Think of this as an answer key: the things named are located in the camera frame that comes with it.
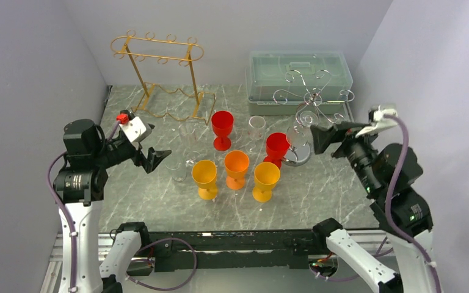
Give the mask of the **silver wire glass rack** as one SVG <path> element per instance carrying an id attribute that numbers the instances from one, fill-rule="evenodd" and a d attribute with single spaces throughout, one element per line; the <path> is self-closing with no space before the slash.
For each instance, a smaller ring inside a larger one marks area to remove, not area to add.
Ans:
<path id="1" fill-rule="evenodd" d="M 329 124 L 340 123 L 345 121 L 345 117 L 339 113 L 333 114 L 329 117 L 327 114 L 323 113 L 320 106 L 324 103 L 332 103 L 332 104 L 340 104 L 353 101 L 355 98 L 354 93 L 349 89 L 342 89 L 339 91 L 339 98 L 336 100 L 324 100 L 322 97 L 322 92 L 325 89 L 325 86 L 322 86 L 320 89 L 312 88 L 309 89 L 306 85 L 306 81 L 303 77 L 303 74 L 298 70 L 288 70 L 285 73 L 285 81 L 289 83 L 293 83 L 295 81 L 295 77 L 299 76 L 303 86 L 305 87 L 306 93 L 302 96 L 303 101 L 296 107 L 296 112 L 294 116 L 303 111 L 303 110 L 310 110 L 314 112 L 319 117 L 319 123 L 321 122 L 322 118 L 325 118 Z M 287 153 L 285 154 L 282 162 L 288 166 L 298 167 L 304 165 L 306 162 L 309 161 L 311 158 L 311 152 L 313 147 L 310 145 L 300 147 L 298 149 L 293 150 L 289 147 Z"/>

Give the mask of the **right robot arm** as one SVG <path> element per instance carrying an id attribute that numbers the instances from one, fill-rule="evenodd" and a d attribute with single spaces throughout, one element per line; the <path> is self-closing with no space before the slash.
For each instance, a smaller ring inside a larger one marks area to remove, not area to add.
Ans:
<path id="1" fill-rule="evenodd" d="M 365 188 L 379 227 L 392 245 L 398 269 L 383 265 L 357 244 L 335 219 L 313 227 L 313 248 L 346 262 L 373 292 L 441 292 L 433 252 L 433 221 L 427 201 L 412 187 L 423 174 L 398 117 L 363 124 L 312 126 L 314 153 L 338 144 L 334 158 L 345 158 Z"/>

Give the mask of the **clear ribbed wine glass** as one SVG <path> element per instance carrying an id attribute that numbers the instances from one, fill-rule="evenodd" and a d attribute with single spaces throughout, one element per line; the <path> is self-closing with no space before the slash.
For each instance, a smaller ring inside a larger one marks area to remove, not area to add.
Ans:
<path id="1" fill-rule="evenodd" d="M 297 113 L 286 132 L 286 139 L 290 147 L 295 150 L 310 145 L 313 142 L 310 126 L 316 126 L 318 123 L 319 117 L 310 110 Z"/>

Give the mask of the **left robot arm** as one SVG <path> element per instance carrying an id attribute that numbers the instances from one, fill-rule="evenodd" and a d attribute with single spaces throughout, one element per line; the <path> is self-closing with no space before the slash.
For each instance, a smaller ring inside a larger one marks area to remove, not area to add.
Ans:
<path id="1" fill-rule="evenodd" d="M 151 239 L 144 222 L 121 224 L 112 248 L 98 259 L 99 220 L 107 170 L 131 161 L 145 173 L 153 172 L 170 154 L 149 148 L 142 141 L 154 126 L 130 110 L 122 110 L 110 136 L 91 119 L 64 127 L 64 165 L 47 182 L 59 209 L 63 234 L 60 292 L 123 292 L 133 256 L 146 255 Z"/>

